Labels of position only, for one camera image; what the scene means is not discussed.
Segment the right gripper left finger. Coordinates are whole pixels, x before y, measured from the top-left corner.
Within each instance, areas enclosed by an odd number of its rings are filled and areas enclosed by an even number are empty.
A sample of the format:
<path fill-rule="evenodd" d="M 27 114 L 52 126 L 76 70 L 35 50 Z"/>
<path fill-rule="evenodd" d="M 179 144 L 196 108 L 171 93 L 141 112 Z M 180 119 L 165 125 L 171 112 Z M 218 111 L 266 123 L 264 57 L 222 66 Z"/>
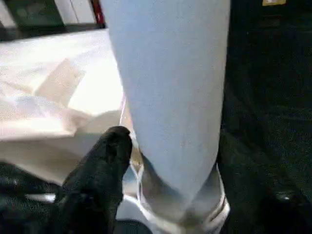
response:
<path fill-rule="evenodd" d="M 55 233 L 112 234 L 132 153 L 130 131 L 109 128 L 67 176 L 55 200 Z"/>

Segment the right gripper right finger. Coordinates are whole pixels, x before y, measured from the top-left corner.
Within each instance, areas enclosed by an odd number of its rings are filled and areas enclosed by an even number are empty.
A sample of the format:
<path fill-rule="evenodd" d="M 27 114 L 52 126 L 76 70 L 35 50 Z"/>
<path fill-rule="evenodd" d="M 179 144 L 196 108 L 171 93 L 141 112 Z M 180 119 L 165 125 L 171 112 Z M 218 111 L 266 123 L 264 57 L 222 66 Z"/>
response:
<path fill-rule="evenodd" d="M 310 234 L 312 205 L 261 148 L 221 135 L 217 157 L 230 213 L 223 234 Z"/>

